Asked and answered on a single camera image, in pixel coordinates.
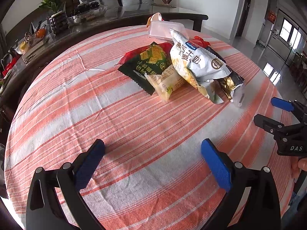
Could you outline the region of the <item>person's right hand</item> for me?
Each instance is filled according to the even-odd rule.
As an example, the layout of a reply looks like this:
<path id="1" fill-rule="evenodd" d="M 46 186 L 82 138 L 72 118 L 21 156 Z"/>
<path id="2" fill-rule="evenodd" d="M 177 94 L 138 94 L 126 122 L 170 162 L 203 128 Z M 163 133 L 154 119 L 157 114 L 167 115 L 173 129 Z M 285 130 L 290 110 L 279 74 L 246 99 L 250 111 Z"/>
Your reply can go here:
<path id="1" fill-rule="evenodd" d="M 292 156 L 290 158 L 291 161 L 291 170 L 292 177 L 297 179 L 299 177 L 300 171 L 307 171 L 307 158 L 301 158 Z"/>

